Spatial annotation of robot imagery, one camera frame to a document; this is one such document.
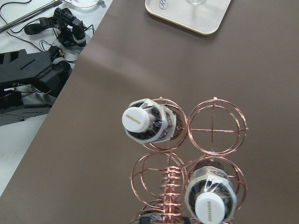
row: gray tabletop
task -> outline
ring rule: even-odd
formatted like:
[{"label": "gray tabletop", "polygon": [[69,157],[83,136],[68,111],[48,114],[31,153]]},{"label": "gray tabletop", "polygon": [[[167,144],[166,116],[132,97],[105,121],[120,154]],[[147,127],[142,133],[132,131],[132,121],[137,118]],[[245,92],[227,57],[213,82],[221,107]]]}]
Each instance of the gray tabletop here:
[{"label": "gray tabletop", "polygon": [[[142,207],[130,172],[149,151],[121,115],[160,96],[187,114],[215,96],[237,105],[250,128],[228,157],[249,186],[237,222],[298,223],[298,10],[296,0],[234,0],[202,36],[144,1],[114,0],[0,198],[0,223],[129,223]],[[201,155],[190,141],[177,154]]]}]

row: white tray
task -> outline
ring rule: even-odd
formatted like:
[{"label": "white tray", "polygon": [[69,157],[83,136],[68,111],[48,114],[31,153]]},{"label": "white tray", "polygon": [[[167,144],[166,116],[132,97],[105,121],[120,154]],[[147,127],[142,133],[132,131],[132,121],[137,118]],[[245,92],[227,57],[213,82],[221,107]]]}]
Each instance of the white tray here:
[{"label": "white tray", "polygon": [[187,0],[145,0],[146,10],[157,17],[203,35],[214,33],[231,0],[206,0],[194,5]]}]

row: white cap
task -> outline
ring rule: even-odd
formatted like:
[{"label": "white cap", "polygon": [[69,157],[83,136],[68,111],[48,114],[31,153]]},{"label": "white cap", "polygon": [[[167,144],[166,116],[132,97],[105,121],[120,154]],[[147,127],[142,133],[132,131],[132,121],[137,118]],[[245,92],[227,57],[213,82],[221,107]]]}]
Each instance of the white cap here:
[{"label": "white cap", "polygon": [[129,107],[122,115],[122,124],[129,132],[144,132],[150,125],[150,116],[140,107]]},{"label": "white cap", "polygon": [[196,198],[195,213],[204,224],[220,224],[225,216],[224,202],[215,193],[202,193]]}]

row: metal pole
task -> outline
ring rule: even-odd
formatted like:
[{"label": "metal pole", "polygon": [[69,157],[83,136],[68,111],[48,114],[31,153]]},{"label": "metal pole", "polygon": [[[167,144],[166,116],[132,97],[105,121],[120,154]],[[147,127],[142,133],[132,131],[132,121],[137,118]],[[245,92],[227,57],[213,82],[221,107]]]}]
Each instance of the metal pole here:
[{"label": "metal pole", "polygon": [[21,18],[15,20],[13,22],[10,22],[9,24],[1,27],[0,28],[0,34],[4,33],[8,29],[12,29],[12,28],[20,25],[21,23],[24,23],[24,22],[26,22],[26,21],[34,18],[35,16],[37,16],[37,15],[43,13],[43,12],[48,11],[51,8],[59,6],[63,2],[64,2],[64,0],[53,0],[52,2],[48,3],[47,5],[44,5],[44,6],[40,7],[40,8],[38,8],[37,10],[35,10],[35,11],[33,11],[33,12],[27,14],[27,15],[24,15]]}]

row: white floor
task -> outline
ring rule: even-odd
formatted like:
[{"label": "white floor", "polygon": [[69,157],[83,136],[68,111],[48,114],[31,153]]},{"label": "white floor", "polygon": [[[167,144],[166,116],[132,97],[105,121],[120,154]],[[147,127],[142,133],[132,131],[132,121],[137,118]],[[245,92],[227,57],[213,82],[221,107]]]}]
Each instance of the white floor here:
[{"label": "white floor", "polygon": [[[1,0],[0,5],[6,2],[9,2],[9,0]],[[25,5],[9,4],[3,7],[1,15],[7,21],[13,21],[23,16],[23,14],[30,13],[48,2],[51,2],[51,0],[32,0],[31,3]],[[63,3],[59,7],[70,8],[72,13],[78,19],[82,20],[85,25],[89,26],[90,24],[93,24],[94,28],[97,29],[111,3],[112,0],[105,0],[105,5],[94,6],[85,9],[76,8],[68,3]],[[54,10],[55,9],[49,10],[41,14],[39,17],[51,17],[53,16]],[[13,12],[22,12],[23,14],[16,15],[16,13]],[[3,25],[4,22],[0,19],[0,27]],[[24,24],[14,28],[14,30],[19,30],[22,26],[24,26]],[[50,29],[34,36],[27,36],[24,34],[24,32],[21,32],[16,36],[30,40],[37,46],[41,39],[46,39],[48,42],[52,42],[55,39],[53,31]],[[92,31],[88,30],[86,32],[86,42],[88,42],[91,37]],[[0,53],[16,51],[24,48],[26,49],[27,53],[37,52],[37,50],[30,45],[9,37],[6,33],[0,35]],[[29,118],[23,122],[0,126],[0,196],[2,195],[9,180],[13,176],[16,168],[18,167],[46,116],[47,115],[41,115],[35,118]]]}]

